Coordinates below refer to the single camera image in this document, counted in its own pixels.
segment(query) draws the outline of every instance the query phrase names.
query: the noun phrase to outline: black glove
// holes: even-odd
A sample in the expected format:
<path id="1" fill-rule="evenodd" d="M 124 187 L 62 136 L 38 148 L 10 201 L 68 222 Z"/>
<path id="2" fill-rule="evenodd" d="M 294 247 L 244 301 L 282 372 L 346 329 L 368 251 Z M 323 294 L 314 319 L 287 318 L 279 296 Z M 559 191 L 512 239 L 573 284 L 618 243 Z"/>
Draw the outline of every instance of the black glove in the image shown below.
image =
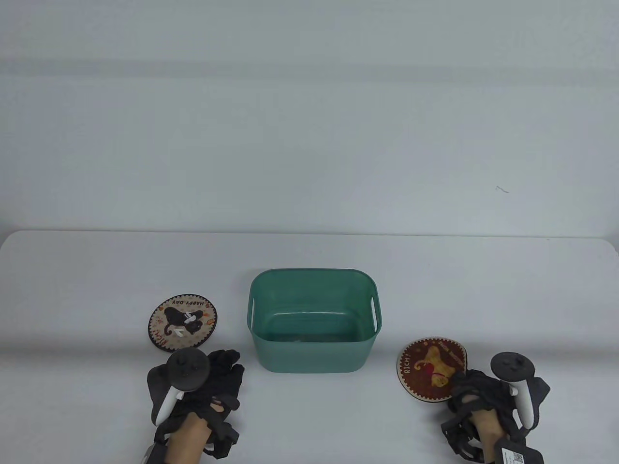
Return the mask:
<path id="1" fill-rule="evenodd" d="M 206 420 L 213 431 L 208 441 L 213 445 L 213 451 L 205 449 L 204 452 L 218 459 L 227 456 L 230 447 L 238 440 L 238 433 L 223 420 L 239 407 L 237 397 L 245 371 L 242 365 L 236 364 L 240 357 L 235 350 L 209 354 L 210 374 L 204 385 L 185 393 L 183 399 L 176 402 L 170 417 L 157 428 L 155 441 L 161 442 L 164 435 L 178 430 L 187 415 L 193 412 Z M 223 411 L 215 411 L 211 404 L 221 405 Z"/>

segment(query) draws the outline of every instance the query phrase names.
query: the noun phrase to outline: coaster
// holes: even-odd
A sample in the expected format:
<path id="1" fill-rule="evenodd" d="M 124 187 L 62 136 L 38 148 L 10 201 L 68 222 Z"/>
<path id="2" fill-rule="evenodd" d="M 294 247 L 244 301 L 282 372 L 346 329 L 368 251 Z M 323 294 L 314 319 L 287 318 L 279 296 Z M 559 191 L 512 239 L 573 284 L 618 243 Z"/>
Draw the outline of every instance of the coaster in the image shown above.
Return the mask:
<path id="1" fill-rule="evenodd" d="M 149 320 L 149 337 L 157 348 L 176 351 L 200 346 L 215 330 L 215 306 L 200 295 L 174 296 L 159 305 Z"/>
<path id="2" fill-rule="evenodd" d="M 404 348 L 397 360 L 397 375 L 415 398 L 439 403 L 451 398 L 450 379 L 466 370 L 466 350 L 448 338 L 422 338 Z"/>

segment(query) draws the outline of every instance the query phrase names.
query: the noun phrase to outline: vr controller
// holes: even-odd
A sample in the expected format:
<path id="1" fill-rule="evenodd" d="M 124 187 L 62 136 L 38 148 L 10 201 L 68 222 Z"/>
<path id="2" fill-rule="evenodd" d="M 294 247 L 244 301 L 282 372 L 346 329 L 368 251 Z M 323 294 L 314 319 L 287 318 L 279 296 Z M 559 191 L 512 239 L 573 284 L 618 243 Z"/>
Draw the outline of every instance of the vr controller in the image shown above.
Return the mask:
<path id="1" fill-rule="evenodd" d="M 494 355 L 490 369 L 499 380 L 509 384 L 518 417 L 526 432 L 537 427 L 540 404 L 550 387 L 540 377 L 535 377 L 535 366 L 531 360 L 521 354 L 504 351 Z"/>
<path id="2" fill-rule="evenodd" d="M 494 355 L 490 369 L 499 380 L 509 384 L 522 424 L 522 435 L 526 436 L 537 427 L 540 404 L 548 395 L 550 387 L 540 377 L 535 377 L 535 366 L 529 358 L 519 353 L 504 351 Z M 495 444 L 495 455 L 497 464 L 543 464 L 543 456 L 539 451 L 507 438 Z"/>
<path id="3" fill-rule="evenodd" d="M 150 418 L 158 427 L 170 417 L 176 402 L 182 400 L 185 393 L 202 387 L 210 374 L 209 358 L 197 348 L 183 348 L 172 353 L 163 372 L 167 377 L 167 384 L 153 381 L 155 376 L 162 375 L 161 371 L 157 371 L 162 367 L 152 369 L 148 379 L 153 400 Z"/>
<path id="4" fill-rule="evenodd" d="M 147 381 L 153 402 L 150 419 L 157 426 L 157 432 L 143 463 L 163 463 L 167 451 L 165 436 L 180 427 L 187 413 L 187 409 L 183 407 L 175 412 L 175 406 L 186 393 L 199 390 L 205 385 L 211 374 L 211 367 L 209 357 L 202 351 L 197 348 L 182 348 L 175 351 L 165 364 L 149 371 Z M 238 432 L 224 422 L 224 419 L 230 411 L 238 409 L 239 401 L 235 395 L 229 393 L 218 394 L 211 400 L 221 405 L 223 411 L 217 412 L 206 405 L 200 409 L 199 416 L 208 422 L 213 432 L 208 441 L 212 446 L 207 447 L 204 452 L 219 459 L 226 457 L 230 447 L 238 440 Z"/>

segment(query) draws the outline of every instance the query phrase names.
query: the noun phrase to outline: hand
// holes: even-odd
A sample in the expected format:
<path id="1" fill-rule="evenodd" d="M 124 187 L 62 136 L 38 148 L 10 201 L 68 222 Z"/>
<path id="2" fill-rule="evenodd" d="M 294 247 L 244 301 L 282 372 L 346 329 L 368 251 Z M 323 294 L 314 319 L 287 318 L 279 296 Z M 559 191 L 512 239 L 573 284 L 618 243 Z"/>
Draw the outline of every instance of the hand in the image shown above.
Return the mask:
<path id="1" fill-rule="evenodd" d="M 245 368 L 236 362 L 241 358 L 238 351 L 219 350 L 209 354 L 210 374 L 204 385 L 199 389 L 185 393 L 179 402 L 184 410 L 195 412 L 206 419 L 212 405 L 220 405 L 213 409 L 220 412 L 225 419 L 231 410 L 238 408 L 238 391 L 243 381 Z"/>
<path id="2" fill-rule="evenodd" d="M 198 464 L 202 450 L 210 437 L 206 421 L 189 413 L 183 425 L 170 436 L 165 462 L 168 464 Z"/>
<path id="3" fill-rule="evenodd" d="M 462 399 L 462 404 L 466 404 L 471 401 L 475 401 L 479 397 L 476 395 L 466 395 Z M 479 441 L 483 447 L 483 459 L 485 462 L 495 461 L 495 444 L 506 433 L 501 427 L 499 418 L 496 414 L 496 410 L 478 410 L 473 411 L 470 415 L 470 421 L 477 429 L 479 435 Z"/>

